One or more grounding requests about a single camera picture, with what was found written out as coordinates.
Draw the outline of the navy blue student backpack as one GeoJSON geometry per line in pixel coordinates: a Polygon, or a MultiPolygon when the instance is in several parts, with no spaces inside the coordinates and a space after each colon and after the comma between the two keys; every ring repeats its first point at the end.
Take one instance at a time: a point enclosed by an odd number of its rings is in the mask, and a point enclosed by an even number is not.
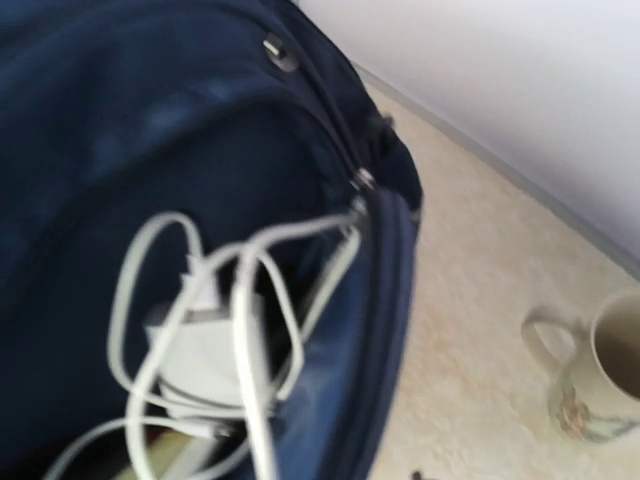
{"type": "Polygon", "coordinates": [[[290,1],[1,5],[1,475],[365,479],[399,377],[423,192],[290,1]],[[176,420],[158,369],[215,274],[245,416],[176,420]]]}

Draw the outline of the yellow highlighter marker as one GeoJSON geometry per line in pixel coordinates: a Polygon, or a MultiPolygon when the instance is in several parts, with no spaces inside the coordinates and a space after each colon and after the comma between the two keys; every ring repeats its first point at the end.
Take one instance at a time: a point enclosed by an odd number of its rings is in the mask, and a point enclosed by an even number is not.
{"type": "Polygon", "coordinates": [[[148,447],[148,459],[157,479],[186,479],[205,468],[212,456],[212,439],[166,431],[148,447]]]}

